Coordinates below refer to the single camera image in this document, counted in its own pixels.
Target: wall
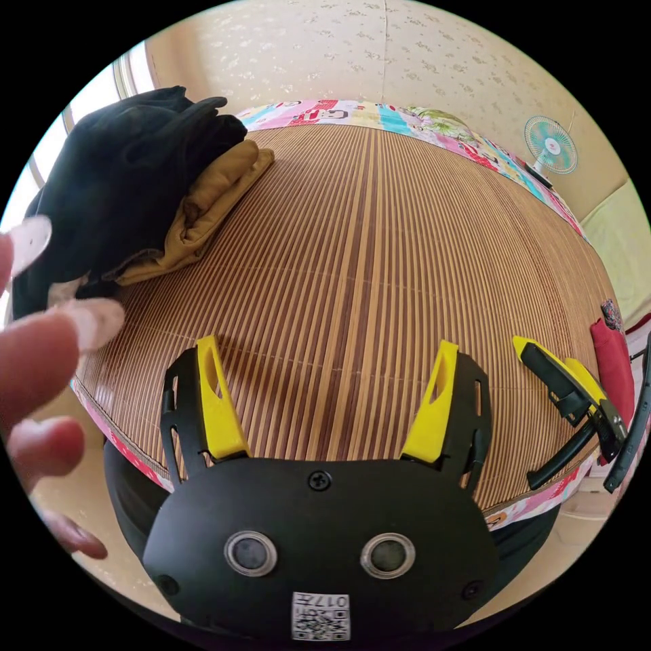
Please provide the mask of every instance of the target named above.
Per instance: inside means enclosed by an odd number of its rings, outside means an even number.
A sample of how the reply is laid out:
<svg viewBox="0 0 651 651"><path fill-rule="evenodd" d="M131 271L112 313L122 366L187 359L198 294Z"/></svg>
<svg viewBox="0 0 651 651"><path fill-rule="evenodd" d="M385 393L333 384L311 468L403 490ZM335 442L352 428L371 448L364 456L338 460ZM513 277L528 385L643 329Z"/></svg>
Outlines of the wall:
<svg viewBox="0 0 651 651"><path fill-rule="evenodd" d="M627 178L576 99L523 52L476 24L410 0L240 0L210 9L147 43L162 85L193 100L221 95L228 111L335 97L417 104L454 113L531 160L533 115L558 120L579 165L550 174L583 219Z"/></svg>

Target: black jacket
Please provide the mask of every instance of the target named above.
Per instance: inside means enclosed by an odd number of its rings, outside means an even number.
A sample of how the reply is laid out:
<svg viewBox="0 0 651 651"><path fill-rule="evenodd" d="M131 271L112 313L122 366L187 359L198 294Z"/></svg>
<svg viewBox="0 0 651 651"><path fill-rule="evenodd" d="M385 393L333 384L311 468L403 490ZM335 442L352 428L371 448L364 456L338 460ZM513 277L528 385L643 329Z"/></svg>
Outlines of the black jacket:
<svg viewBox="0 0 651 651"><path fill-rule="evenodd" d="M217 115L225 104L221 97L195 104L176 86L79 121L26 213L50 217L53 233L42 257L14 280L14 319L44 310L53 283L90 273L78 298L106 295L127 263L162 253L192 183L246 136L236 117Z"/></svg>

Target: screw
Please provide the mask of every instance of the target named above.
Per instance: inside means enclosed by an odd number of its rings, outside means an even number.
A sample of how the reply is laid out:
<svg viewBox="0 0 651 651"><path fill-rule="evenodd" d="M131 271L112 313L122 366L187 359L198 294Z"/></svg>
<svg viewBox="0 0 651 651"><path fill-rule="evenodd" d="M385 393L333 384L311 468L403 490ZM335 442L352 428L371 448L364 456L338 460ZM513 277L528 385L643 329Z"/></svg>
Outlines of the screw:
<svg viewBox="0 0 651 651"><path fill-rule="evenodd" d="M332 483L332 478L328 473L325 473L322 470L316 470L309 476L307 483L312 490L328 490Z"/></svg>
<svg viewBox="0 0 651 651"><path fill-rule="evenodd" d="M484 587L483 581L471 581L462 591L461 598L465 601L474 599Z"/></svg>
<svg viewBox="0 0 651 651"><path fill-rule="evenodd" d="M158 587L168 596L173 597L180 590L178 583L167 574L161 574L157 580Z"/></svg>

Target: qr code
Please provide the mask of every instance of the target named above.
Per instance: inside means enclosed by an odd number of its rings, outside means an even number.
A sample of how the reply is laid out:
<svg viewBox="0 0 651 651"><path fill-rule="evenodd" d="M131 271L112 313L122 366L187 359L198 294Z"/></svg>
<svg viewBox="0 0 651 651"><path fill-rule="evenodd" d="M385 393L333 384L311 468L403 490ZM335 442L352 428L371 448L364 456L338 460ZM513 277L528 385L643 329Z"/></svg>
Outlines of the qr code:
<svg viewBox="0 0 651 651"><path fill-rule="evenodd" d="M351 638L348 595L295 592L292 599L292 639L341 642Z"/></svg>

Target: window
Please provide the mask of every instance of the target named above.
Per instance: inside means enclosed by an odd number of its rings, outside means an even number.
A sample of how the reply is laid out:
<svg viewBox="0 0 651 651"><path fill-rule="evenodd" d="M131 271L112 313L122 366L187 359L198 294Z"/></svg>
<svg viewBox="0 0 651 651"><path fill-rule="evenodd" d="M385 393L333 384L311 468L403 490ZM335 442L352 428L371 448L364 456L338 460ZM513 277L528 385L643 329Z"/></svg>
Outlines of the window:
<svg viewBox="0 0 651 651"><path fill-rule="evenodd" d="M75 123L83 117L98 109L103 109L109 104L120 100L117 92L115 77L113 76L113 65L110 65L95 77L77 97L70 102L70 109Z"/></svg>
<svg viewBox="0 0 651 651"><path fill-rule="evenodd" d="M39 187L32 176L31 170L26 166L18 177L18 182L14 187L12 196L9 197L9 201L7 202L7 207L0 222L0 233L6 233L22 222L27 207L32 203L32 199L34 199L38 192Z"/></svg>
<svg viewBox="0 0 651 651"><path fill-rule="evenodd" d="M67 137L63 118L58 115L34 150L34 160L44 182L47 181Z"/></svg>
<svg viewBox="0 0 651 651"><path fill-rule="evenodd" d="M136 84L138 93L147 93L154 90L154 82L151 79L149 63L147 61L147 50L144 41L134 47L128 55L131 74Z"/></svg>

